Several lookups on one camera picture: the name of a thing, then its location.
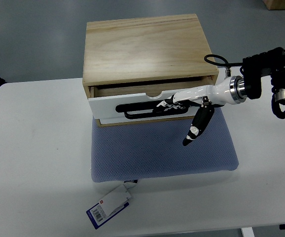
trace wooden drawer box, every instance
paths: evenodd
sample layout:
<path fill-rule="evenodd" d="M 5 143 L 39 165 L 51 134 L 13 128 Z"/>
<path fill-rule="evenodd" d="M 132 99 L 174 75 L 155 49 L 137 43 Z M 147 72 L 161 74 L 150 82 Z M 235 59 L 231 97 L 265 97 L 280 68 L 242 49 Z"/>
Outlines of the wooden drawer box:
<path fill-rule="evenodd" d="M 87 23 L 83 86 L 100 126 L 183 115 L 128 119 L 115 107 L 162 100 L 176 91 L 215 84 L 216 66 L 195 14 Z"/>

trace floor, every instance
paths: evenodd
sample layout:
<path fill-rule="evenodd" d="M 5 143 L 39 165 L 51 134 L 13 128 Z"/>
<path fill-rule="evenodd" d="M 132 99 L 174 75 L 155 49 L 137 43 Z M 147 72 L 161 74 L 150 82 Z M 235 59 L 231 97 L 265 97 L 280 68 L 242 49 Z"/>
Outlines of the floor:
<path fill-rule="evenodd" d="M 229 62 L 285 47 L 285 11 L 268 11 L 262 0 L 0 0 L 0 76 L 7 82 L 80 78 L 87 22 L 188 13 L 198 15 L 212 52 Z M 253 230 L 256 237 L 285 237 L 279 226 Z"/>

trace black handle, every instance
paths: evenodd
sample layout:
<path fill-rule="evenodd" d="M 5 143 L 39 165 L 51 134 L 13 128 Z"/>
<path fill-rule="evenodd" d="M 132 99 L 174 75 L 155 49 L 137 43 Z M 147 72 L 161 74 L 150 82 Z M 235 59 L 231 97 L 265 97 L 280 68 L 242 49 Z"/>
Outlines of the black handle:
<path fill-rule="evenodd" d="M 116 106 L 115 110 L 118 113 L 124 113 L 127 119 L 145 119 L 145 118 L 154 118 L 161 116 L 170 116 L 170 115 L 181 115 L 185 114 L 188 111 L 189 107 L 182 107 L 179 109 L 168 109 L 161 112 L 149 112 L 149 113 L 140 113 L 140 114 L 129 114 L 128 112 L 134 111 L 143 111 L 143 110 L 152 110 L 154 109 L 162 100 L 157 101 L 147 101 L 147 102 L 137 102 L 131 104 L 121 104 Z"/>
<path fill-rule="evenodd" d="M 191 128 L 188 131 L 186 138 L 183 140 L 184 146 L 190 144 L 204 132 L 205 128 L 211 121 L 214 112 L 215 109 L 211 103 L 208 105 L 203 105 L 198 109 L 192 121 Z"/>
<path fill-rule="evenodd" d="M 285 111 L 282 111 L 280 108 L 280 102 L 279 101 L 275 101 L 275 96 L 273 94 L 272 96 L 272 111 L 273 114 L 276 115 L 276 117 L 278 117 L 279 119 L 285 119 Z"/>

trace label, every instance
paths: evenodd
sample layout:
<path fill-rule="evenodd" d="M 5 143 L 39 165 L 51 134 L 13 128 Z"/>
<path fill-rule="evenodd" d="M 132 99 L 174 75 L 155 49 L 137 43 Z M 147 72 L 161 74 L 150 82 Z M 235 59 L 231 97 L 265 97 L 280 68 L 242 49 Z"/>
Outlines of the label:
<path fill-rule="evenodd" d="M 128 206 L 129 203 L 127 202 L 123 206 L 120 206 L 119 208 L 115 209 L 109 216 L 106 216 L 101 205 L 97 203 L 89 210 L 87 210 L 87 215 L 90 218 L 92 225 L 97 230 L 99 227 L 101 227 L 103 224 L 105 224 L 107 221 L 109 221 L 111 218 L 116 216 L 118 213 L 120 213 Z"/>
<path fill-rule="evenodd" d="M 100 204 L 104 213 L 109 216 L 120 206 L 123 206 L 131 198 L 130 193 L 125 186 L 121 184 L 109 194 L 101 198 L 98 203 Z"/>

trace blue mesh pad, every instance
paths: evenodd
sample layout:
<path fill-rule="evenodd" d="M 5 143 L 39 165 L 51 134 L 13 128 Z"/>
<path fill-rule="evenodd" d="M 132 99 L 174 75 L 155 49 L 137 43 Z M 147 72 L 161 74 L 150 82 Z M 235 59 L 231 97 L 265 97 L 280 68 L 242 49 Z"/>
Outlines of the blue mesh pad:
<path fill-rule="evenodd" d="M 220 108 L 205 132 L 184 147 L 192 120 L 98 127 L 93 120 L 94 182 L 235 170 L 237 155 Z"/>

